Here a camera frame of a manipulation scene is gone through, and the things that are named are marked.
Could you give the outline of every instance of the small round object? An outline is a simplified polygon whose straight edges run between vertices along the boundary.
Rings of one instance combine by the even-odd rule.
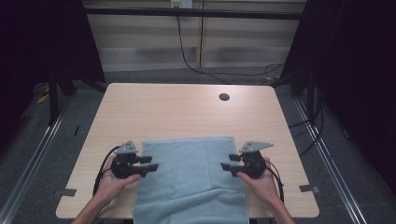
[[[230,100],[230,95],[227,94],[227,93],[222,93],[222,94],[219,95],[219,98],[222,101],[228,101],[228,100]]]

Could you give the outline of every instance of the light blue towel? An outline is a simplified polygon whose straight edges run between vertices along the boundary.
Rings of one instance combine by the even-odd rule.
[[[135,224],[248,223],[245,187],[220,163],[237,164],[233,137],[201,137],[143,143],[158,170],[139,179]]]

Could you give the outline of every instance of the black curtain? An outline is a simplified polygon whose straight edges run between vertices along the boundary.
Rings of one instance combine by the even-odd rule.
[[[40,7],[83,5],[80,0],[0,3],[1,149],[32,100],[34,85],[48,81],[50,71],[61,87],[71,79],[105,82],[87,16]]]
[[[393,0],[308,0],[281,76],[289,77],[291,91],[299,94],[312,74],[330,109],[393,193],[395,8]]]

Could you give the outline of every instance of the black tape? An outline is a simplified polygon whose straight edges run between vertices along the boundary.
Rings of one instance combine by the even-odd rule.
[[[301,185],[299,188],[302,193],[312,191],[314,194],[316,194],[320,192],[318,187],[312,187],[311,185]]]
[[[55,192],[53,192],[52,194],[52,197],[56,197],[56,198],[62,198],[62,196],[74,197],[76,191],[77,191],[76,189],[55,190]]]
[[[299,188],[302,193],[312,191],[312,186],[310,185],[301,185]]]

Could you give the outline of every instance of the wrist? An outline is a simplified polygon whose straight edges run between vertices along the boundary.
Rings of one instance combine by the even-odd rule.
[[[278,207],[280,204],[283,204],[280,198],[277,195],[271,195],[264,199],[264,202],[267,206],[273,210],[274,208]]]
[[[99,193],[96,193],[96,194],[92,197],[91,201],[92,201],[93,203],[97,204],[97,205],[98,205],[99,207],[101,207],[101,208],[103,208],[103,207],[109,205],[110,202],[111,202],[111,200],[108,200],[108,199],[106,198],[105,195],[102,195],[102,194],[99,194]]]

